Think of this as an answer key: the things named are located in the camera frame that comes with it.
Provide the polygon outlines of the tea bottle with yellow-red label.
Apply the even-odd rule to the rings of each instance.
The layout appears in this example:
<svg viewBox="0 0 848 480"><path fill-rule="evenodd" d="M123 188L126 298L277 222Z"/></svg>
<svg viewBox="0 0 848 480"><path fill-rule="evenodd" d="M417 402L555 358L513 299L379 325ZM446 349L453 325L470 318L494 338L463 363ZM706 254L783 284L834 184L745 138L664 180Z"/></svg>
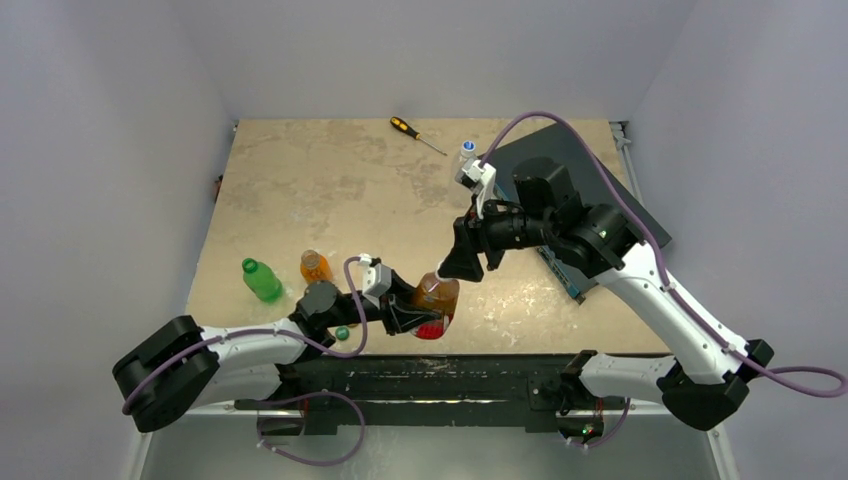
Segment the tea bottle with yellow-red label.
<svg viewBox="0 0 848 480"><path fill-rule="evenodd" d="M415 327L412 335L422 340L441 338L454 318L459 294L458 280L439 277L436 272L423 275L413 295L412 305L435 312L437 318Z"/></svg>

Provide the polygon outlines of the green bottle cap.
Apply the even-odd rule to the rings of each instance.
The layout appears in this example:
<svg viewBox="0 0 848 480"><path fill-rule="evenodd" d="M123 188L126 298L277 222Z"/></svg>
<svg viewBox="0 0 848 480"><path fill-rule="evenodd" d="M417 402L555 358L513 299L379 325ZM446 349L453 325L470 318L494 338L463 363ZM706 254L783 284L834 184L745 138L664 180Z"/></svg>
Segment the green bottle cap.
<svg viewBox="0 0 848 480"><path fill-rule="evenodd" d="M350 330L347 326L339 326L335 329L335 337L339 341L346 341L350 338Z"/></svg>

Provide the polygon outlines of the clear plastic bottle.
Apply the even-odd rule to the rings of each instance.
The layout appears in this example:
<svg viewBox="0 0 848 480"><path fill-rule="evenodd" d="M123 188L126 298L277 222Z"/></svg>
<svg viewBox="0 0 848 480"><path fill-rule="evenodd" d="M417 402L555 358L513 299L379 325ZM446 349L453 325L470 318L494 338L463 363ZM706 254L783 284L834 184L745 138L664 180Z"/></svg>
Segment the clear plastic bottle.
<svg viewBox="0 0 848 480"><path fill-rule="evenodd" d="M479 183L482 176L483 170L480 167L476 151L474 154L465 152L462 150L461 145L453 165L453 173L451 174L452 183L476 194L479 190Z"/></svg>

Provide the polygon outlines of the green plastic bottle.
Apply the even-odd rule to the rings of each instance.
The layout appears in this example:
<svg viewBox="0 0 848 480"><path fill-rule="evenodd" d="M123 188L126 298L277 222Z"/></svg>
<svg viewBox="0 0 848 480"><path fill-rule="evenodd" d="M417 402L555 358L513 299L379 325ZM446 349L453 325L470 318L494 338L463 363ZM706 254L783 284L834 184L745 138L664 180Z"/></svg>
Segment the green plastic bottle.
<svg viewBox="0 0 848 480"><path fill-rule="evenodd" d="M283 285L268 265L245 258L241 268L243 282L260 301L274 303L282 297Z"/></svg>

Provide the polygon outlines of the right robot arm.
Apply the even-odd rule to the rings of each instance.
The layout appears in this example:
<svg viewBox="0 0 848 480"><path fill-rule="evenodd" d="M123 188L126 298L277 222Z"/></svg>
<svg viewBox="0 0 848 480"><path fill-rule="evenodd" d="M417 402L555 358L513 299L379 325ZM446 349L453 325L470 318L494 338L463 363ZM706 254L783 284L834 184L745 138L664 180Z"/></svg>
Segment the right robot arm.
<svg viewBox="0 0 848 480"><path fill-rule="evenodd" d="M650 401L701 431L739 409L757 368L773 357L765 341L735 334L662 278L646 236L618 208L583 203L565 166L546 157L519 163L514 202L495 197L495 177L494 167L479 159L456 172L471 204L454 221L454 245L440 277L479 282L507 251L544 247L625 302L669 349L656 358L580 353L561 381L566 403L584 407L608 396Z"/></svg>

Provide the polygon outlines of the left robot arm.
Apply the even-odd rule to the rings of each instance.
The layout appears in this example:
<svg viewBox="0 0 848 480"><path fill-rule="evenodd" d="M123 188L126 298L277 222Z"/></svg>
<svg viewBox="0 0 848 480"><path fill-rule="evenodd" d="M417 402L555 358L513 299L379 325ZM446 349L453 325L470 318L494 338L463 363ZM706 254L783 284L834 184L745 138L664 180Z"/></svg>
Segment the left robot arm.
<svg viewBox="0 0 848 480"><path fill-rule="evenodd" d="M297 399L298 382L279 368L329 352L333 327L379 322L389 335L442 336L448 315L413 305L415 291L393 270L376 265L368 269L363 290L343 293L332 283L313 283L290 315L270 324L213 328L190 315L175 317L114 365L122 412L146 433L193 408L224 401L264 400L287 408Z"/></svg>

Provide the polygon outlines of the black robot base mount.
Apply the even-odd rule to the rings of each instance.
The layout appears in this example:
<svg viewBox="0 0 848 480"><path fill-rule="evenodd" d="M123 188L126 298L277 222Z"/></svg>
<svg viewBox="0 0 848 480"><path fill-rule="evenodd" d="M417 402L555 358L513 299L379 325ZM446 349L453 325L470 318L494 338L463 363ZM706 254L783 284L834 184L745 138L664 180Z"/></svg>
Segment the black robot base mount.
<svg viewBox="0 0 848 480"><path fill-rule="evenodd" d="M340 426L519 427L527 433L585 423L598 431L625 409L622 396L596 398L568 365L572 354L323 356L279 368L266 400L238 400L238 410L300 414L307 435Z"/></svg>

